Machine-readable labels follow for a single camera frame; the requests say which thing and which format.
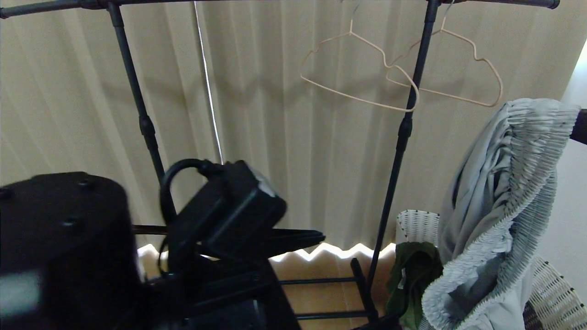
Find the light blue fabric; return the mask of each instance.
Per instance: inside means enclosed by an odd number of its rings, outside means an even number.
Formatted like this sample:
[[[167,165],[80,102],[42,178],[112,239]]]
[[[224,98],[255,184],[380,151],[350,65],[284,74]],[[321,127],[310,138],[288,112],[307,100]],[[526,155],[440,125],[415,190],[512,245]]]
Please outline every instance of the light blue fabric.
[[[529,267],[579,110],[518,99],[477,137],[445,196],[438,223],[444,271],[424,292],[420,329],[524,329]]]

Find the white wall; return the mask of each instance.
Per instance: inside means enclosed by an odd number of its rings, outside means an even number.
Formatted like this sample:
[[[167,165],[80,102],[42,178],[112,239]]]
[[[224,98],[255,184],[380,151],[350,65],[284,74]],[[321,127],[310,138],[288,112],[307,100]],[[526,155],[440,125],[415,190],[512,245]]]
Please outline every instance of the white wall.
[[[587,43],[562,98],[587,108]],[[556,167],[558,188],[539,253],[587,301],[587,146],[570,140]]]

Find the white wicker basket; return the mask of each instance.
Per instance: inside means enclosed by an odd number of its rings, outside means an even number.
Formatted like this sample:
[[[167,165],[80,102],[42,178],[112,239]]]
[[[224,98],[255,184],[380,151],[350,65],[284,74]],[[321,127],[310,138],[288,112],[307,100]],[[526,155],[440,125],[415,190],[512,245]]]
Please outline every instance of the white wicker basket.
[[[438,214],[406,210],[397,215],[396,243],[431,242],[436,245]],[[548,261],[534,259],[530,303],[544,329],[587,329],[587,309],[563,276]]]

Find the green cloth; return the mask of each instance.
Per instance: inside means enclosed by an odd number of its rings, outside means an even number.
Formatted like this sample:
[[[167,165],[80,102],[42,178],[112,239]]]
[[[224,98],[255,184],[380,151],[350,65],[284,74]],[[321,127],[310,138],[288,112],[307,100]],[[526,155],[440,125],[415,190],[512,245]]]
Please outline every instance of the green cloth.
[[[432,243],[398,244],[396,262],[386,284],[390,294],[387,314],[401,315],[401,325],[416,330],[422,320],[424,290],[442,275],[442,269],[438,249]]]

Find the clothes hanger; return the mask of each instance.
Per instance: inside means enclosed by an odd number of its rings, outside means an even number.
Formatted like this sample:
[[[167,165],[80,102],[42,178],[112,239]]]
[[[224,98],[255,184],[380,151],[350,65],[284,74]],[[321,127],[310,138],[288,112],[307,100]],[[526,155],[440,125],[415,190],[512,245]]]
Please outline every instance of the clothes hanger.
[[[473,104],[476,104],[476,105],[480,105],[480,106],[493,107],[493,106],[497,105],[497,103],[499,103],[499,102],[500,102],[500,100],[501,100],[501,98],[502,98],[502,96],[503,96],[503,89],[504,89],[504,84],[503,84],[503,82],[501,81],[500,74],[499,74],[499,73],[497,73],[497,70],[495,69],[495,67],[493,66],[493,64],[491,64],[491,62],[490,62],[488,59],[486,59],[486,58],[478,58],[478,57],[477,57],[477,45],[475,45],[475,43],[474,43],[472,40],[470,40],[470,39],[467,39],[467,38],[465,38],[465,37],[463,37],[463,36],[461,36],[461,35],[458,35],[458,34],[456,34],[456,33],[452,32],[452,31],[446,30],[446,29],[444,28],[444,24],[446,23],[446,15],[447,15],[447,13],[448,13],[448,10],[450,9],[450,7],[451,7],[453,4],[454,4],[454,0],[453,0],[453,1],[450,3],[450,5],[449,5],[449,6],[448,6],[448,8],[446,9],[446,11],[444,12],[444,18],[443,18],[443,20],[442,20],[442,25],[440,26],[440,29],[439,29],[439,30],[437,30],[437,31],[435,31],[435,32],[433,32],[433,33],[432,33],[432,35],[436,35],[436,34],[438,34],[438,33],[446,33],[446,34],[448,34],[448,35],[451,35],[451,36],[453,36],[453,37],[455,37],[455,38],[458,38],[458,39],[461,39],[461,40],[463,40],[463,41],[466,41],[466,42],[467,42],[467,43],[469,43],[471,46],[473,46],[473,58],[474,58],[474,59],[475,59],[475,61],[477,61],[477,62],[485,62],[485,63],[487,63],[487,65],[489,65],[489,68],[491,69],[491,71],[493,71],[493,74],[494,74],[494,75],[495,75],[495,77],[497,78],[497,82],[500,84],[500,94],[497,96],[497,99],[496,99],[496,100],[495,100],[493,103],[489,104],[489,103],[483,103],[483,102],[479,102],[479,101],[475,101],[475,100],[471,100],[471,99],[466,99],[466,98],[464,98],[464,97],[460,97],[460,96],[456,96],[456,95],[451,95],[451,94],[447,94],[447,93],[443,93],[443,92],[438,92],[438,91],[436,91],[436,90],[425,89],[425,88],[422,88],[422,87],[420,87],[420,90],[425,90],[426,92],[430,92],[430,93],[434,93],[434,94],[438,94],[438,95],[443,95],[443,96],[452,97],[453,99],[457,99],[457,100],[461,100],[461,101],[470,102],[470,103],[473,103]],[[407,52],[406,52],[404,55],[401,55],[401,56],[399,56],[398,58],[396,58],[395,60],[393,60],[393,61],[392,61],[392,65],[393,65],[395,62],[397,62],[397,60],[399,60],[399,59],[401,59],[401,58],[405,58],[405,57],[407,57],[407,56],[409,55],[409,53],[411,52],[411,50],[412,50],[412,49],[413,49],[413,48],[414,48],[416,45],[418,45],[420,42],[421,42],[421,40],[419,40],[419,41],[415,42],[414,44],[412,44],[412,45],[411,45],[411,46],[408,48]],[[400,85],[400,86],[410,87],[410,85],[406,85],[406,84],[404,84],[404,83],[400,83],[400,82],[397,82],[397,81],[395,81],[395,80],[391,80],[391,79],[389,79],[389,78],[387,77],[387,75],[385,76],[385,78],[386,78],[387,80],[391,81],[392,83],[398,84],[398,85]]]
[[[355,12],[357,11],[357,9],[358,9],[359,5],[360,5],[360,0],[359,0],[359,3],[357,4],[357,7],[355,7],[355,10],[353,11],[353,14],[352,14],[352,15],[351,15],[351,17],[350,17],[350,28],[349,28],[349,32],[346,32],[346,33],[344,33],[344,34],[341,34],[341,35],[339,35],[339,36],[334,36],[334,37],[332,37],[332,38],[329,38],[329,39],[326,39],[326,40],[320,41],[320,42],[318,43],[318,47],[317,47],[315,50],[313,50],[313,49],[312,49],[312,50],[310,50],[310,51],[308,52],[308,54],[306,55],[306,57],[304,57],[304,58],[303,58],[303,61],[302,61],[302,63],[301,63],[301,64],[300,64],[300,66],[299,66],[299,76],[300,76],[300,77],[301,77],[303,80],[305,80],[305,81],[307,81],[307,82],[309,82],[309,83],[313,83],[314,85],[316,85],[316,86],[318,86],[318,87],[324,88],[324,89],[326,89],[326,90],[329,90],[329,91],[331,91],[331,92],[333,92],[333,93],[336,93],[336,94],[338,94],[338,95],[342,95],[342,96],[349,97],[349,98],[351,98],[351,99],[353,99],[353,100],[357,100],[357,101],[365,102],[365,103],[368,103],[368,104],[370,104],[370,105],[374,105],[374,106],[380,106],[380,107],[384,107],[384,108],[387,108],[387,109],[399,110],[399,111],[404,111],[404,112],[412,112],[412,111],[414,111],[414,109],[415,109],[415,108],[418,106],[418,103],[419,103],[419,101],[420,101],[420,92],[418,91],[418,87],[416,86],[416,84],[414,83],[414,81],[413,81],[413,80],[410,78],[410,76],[407,74],[407,72],[406,72],[406,71],[404,71],[404,69],[402,69],[401,67],[399,67],[399,66],[397,66],[397,65],[388,65],[388,64],[387,64],[387,61],[386,61],[386,58],[385,58],[385,52],[384,52],[384,51],[383,51],[381,48],[379,48],[378,46],[374,45],[373,43],[371,43],[371,42],[370,42],[370,41],[368,41],[367,39],[365,39],[365,38],[361,37],[360,35],[358,35],[358,34],[356,34],[356,33],[354,33],[354,32],[353,32],[353,17],[354,17],[354,15],[355,15]],[[392,69],[397,69],[398,71],[400,71],[400,72],[401,72],[401,73],[402,73],[402,74],[403,74],[403,75],[404,75],[404,76],[405,76],[405,77],[406,77],[406,78],[407,78],[407,79],[410,81],[410,84],[411,84],[411,86],[412,86],[412,87],[414,88],[414,90],[416,91],[416,102],[415,102],[414,106],[413,106],[411,109],[404,109],[404,108],[401,108],[401,107],[394,107],[394,106],[390,106],[390,105],[384,105],[384,104],[381,104],[381,103],[377,103],[377,102],[373,102],[373,101],[369,101],[369,100],[361,99],[361,98],[359,98],[359,97],[352,96],[352,95],[348,95],[348,94],[345,94],[345,93],[343,93],[343,92],[339,92],[338,90],[334,90],[334,89],[332,89],[332,88],[326,87],[326,86],[324,86],[324,85],[321,85],[321,84],[319,84],[319,83],[317,83],[317,82],[314,82],[314,81],[312,81],[312,80],[310,80],[310,79],[308,79],[308,78],[306,78],[306,77],[304,77],[304,76],[303,76],[303,74],[302,74],[302,69],[303,69],[303,66],[304,66],[304,64],[306,63],[306,61],[308,60],[308,58],[310,57],[310,55],[311,55],[311,54],[316,54],[316,53],[318,53],[318,50],[320,50],[320,46],[322,46],[324,43],[326,43],[326,42],[329,42],[329,41],[333,41],[333,40],[337,40],[337,39],[340,39],[340,38],[342,38],[342,37],[345,37],[345,36],[353,36],[353,37],[357,38],[358,40],[360,40],[360,41],[362,41],[362,42],[366,43],[367,45],[369,45],[369,46],[371,46],[371,47],[375,48],[375,49],[376,49],[377,51],[379,51],[379,52],[381,53],[381,55],[383,56],[383,65],[384,65],[384,66],[387,68],[387,70],[388,70],[388,73],[389,73],[389,71],[390,71],[390,70],[392,70]]]

